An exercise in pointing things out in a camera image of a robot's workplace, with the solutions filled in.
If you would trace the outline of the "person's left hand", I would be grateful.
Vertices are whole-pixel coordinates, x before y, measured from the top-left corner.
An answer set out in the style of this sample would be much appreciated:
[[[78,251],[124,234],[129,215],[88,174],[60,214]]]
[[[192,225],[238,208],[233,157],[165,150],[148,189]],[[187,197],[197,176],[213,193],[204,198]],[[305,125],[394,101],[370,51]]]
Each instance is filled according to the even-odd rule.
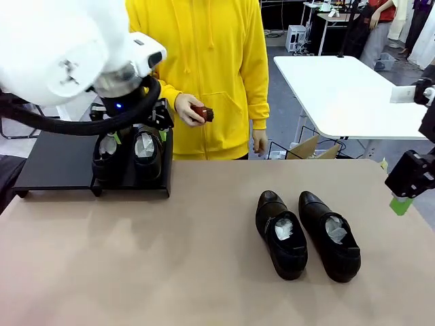
[[[253,151],[259,157],[263,156],[267,149],[268,137],[266,130],[252,130],[252,138],[254,142]]]

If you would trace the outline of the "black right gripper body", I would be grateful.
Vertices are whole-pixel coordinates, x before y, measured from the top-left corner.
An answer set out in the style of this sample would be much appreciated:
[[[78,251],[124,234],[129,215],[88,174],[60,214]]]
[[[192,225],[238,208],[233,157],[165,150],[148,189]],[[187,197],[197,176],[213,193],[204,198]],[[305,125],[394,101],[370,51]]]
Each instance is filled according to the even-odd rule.
[[[435,139],[435,104],[434,103],[432,103],[428,107],[421,121],[419,132],[427,139]]]

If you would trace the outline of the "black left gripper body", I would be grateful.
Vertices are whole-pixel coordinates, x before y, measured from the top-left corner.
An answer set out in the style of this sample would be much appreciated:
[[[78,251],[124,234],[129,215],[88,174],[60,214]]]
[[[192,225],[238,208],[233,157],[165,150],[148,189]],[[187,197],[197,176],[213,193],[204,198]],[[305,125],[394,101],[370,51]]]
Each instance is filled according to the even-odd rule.
[[[117,115],[135,110],[135,108],[141,108],[141,117],[143,113],[143,100],[148,96],[150,89],[146,87],[138,87],[131,93],[124,96],[119,96],[115,98],[101,98],[105,108],[106,114],[109,117],[115,117]]]

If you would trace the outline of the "person's right hand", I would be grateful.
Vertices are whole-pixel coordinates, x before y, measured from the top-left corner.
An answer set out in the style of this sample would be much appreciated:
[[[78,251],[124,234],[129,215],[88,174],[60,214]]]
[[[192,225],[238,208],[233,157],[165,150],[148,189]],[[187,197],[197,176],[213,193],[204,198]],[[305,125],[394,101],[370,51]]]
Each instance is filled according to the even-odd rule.
[[[202,126],[205,120],[197,114],[191,106],[202,107],[203,103],[191,94],[180,93],[177,95],[175,99],[175,110],[179,118],[189,127]]]

